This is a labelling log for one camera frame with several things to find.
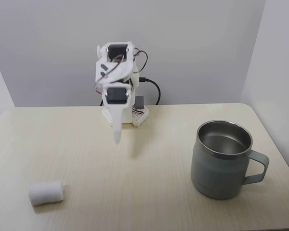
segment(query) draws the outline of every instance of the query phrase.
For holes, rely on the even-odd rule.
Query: white sponge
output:
[[[60,181],[32,184],[29,187],[29,199],[32,205],[62,201],[62,184]]]

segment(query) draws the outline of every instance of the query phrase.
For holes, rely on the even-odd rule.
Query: stainless steel mug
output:
[[[263,180],[269,158],[251,149],[250,133],[238,124],[214,120],[197,131],[191,178],[204,195],[215,199],[236,196],[242,185]],[[262,174],[245,177],[250,159],[264,165]]]

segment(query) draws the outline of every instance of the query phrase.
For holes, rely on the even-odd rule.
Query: white backdrop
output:
[[[241,101],[256,111],[289,165],[289,0],[265,4]]]
[[[15,106],[98,105],[96,46],[132,41],[161,104],[237,102],[264,0],[0,0],[0,70]],[[154,104],[143,83],[138,95]]]

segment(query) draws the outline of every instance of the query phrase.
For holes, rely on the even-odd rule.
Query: black cable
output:
[[[160,88],[159,88],[158,84],[156,82],[154,82],[153,80],[150,80],[149,78],[145,78],[145,77],[140,77],[139,78],[139,82],[141,82],[141,83],[150,82],[150,83],[153,83],[156,86],[156,88],[158,89],[158,101],[156,102],[155,105],[158,105],[159,100],[160,100],[160,95],[161,95]]]

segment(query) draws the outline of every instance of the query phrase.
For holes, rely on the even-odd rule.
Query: mug handle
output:
[[[266,155],[258,153],[254,150],[251,150],[248,158],[263,164],[264,171],[261,174],[245,177],[242,184],[253,184],[262,181],[269,166],[269,158]]]

